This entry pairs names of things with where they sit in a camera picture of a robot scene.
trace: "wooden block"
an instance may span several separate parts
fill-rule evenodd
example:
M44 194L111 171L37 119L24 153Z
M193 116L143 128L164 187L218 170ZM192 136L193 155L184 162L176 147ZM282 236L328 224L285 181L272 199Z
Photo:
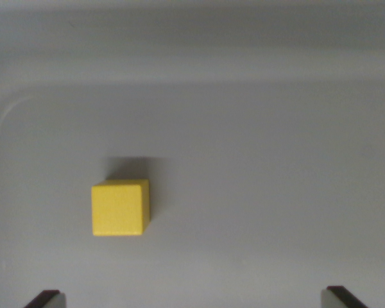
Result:
M148 180L107 180L92 187L96 236L141 235L150 222Z

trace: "yellow cube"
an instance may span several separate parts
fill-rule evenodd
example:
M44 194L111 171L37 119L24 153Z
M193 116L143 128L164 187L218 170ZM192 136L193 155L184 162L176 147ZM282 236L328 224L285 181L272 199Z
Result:
M92 187L92 233L141 235L150 222L148 180L107 180Z

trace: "cube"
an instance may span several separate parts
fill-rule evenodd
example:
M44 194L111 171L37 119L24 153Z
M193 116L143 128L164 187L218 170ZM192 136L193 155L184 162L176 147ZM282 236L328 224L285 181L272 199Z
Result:
M106 180L92 187L92 233L141 235L150 222L148 180Z

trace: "white surface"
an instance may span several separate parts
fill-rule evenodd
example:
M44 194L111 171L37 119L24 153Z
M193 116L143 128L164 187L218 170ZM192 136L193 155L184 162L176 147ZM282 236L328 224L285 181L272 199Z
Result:
M385 307L385 24L356 26L384 10L334 44L294 44L291 13L256 46L0 19L0 308L319 307L330 284ZM111 173L150 177L144 236L92 236Z

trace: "gray background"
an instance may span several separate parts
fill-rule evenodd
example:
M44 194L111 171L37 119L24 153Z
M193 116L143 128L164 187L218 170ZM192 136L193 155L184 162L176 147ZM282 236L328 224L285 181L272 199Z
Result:
M28 93L0 129L0 307L317 307L329 284L385 307L385 82ZM92 236L114 173L150 177L141 237Z
M142 237L90 188L148 177ZM0 308L385 307L385 4L0 12Z

